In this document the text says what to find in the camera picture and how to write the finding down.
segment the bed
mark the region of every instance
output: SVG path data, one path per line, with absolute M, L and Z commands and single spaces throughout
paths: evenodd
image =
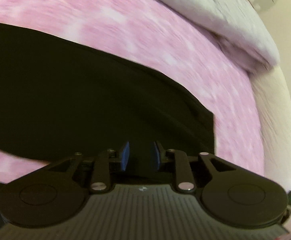
M 277 48 L 247 0 L 211 1 L 0 0 L 0 23 L 164 73 L 214 114 L 217 156 L 291 190 L 291 101 Z M 46 164 L 0 150 L 0 183 Z

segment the black cloth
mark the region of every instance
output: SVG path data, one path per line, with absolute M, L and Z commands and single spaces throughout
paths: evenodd
M 39 31 L 0 24 L 0 149 L 56 161 L 130 141 L 146 174 L 151 142 L 214 153 L 213 114 L 166 75 Z

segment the pink fluffy fabric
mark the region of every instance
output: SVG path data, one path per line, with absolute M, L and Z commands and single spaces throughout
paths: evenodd
M 215 115 L 216 155 L 263 175 L 260 121 L 246 71 L 221 52 L 211 33 L 159 1 L 0 0 L 0 23 L 49 33 L 164 73 Z M 44 165 L 0 151 L 0 182 Z

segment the pink blanket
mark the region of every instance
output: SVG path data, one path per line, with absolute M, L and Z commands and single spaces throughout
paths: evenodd
M 0 23 L 39 30 L 149 66 L 215 115 L 217 156 L 263 175 L 260 121 L 247 73 L 214 37 L 157 0 L 0 0 Z M 0 152 L 0 182 L 44 163 Z

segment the black fabric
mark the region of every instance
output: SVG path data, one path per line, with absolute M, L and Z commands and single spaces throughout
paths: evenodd
M 188 155 L 214 153 L 213 114 L 149 67 L 0 24 L 1 150 L 52 162 L 127 140 L 128 170 L 143 176 L 155 140 Z

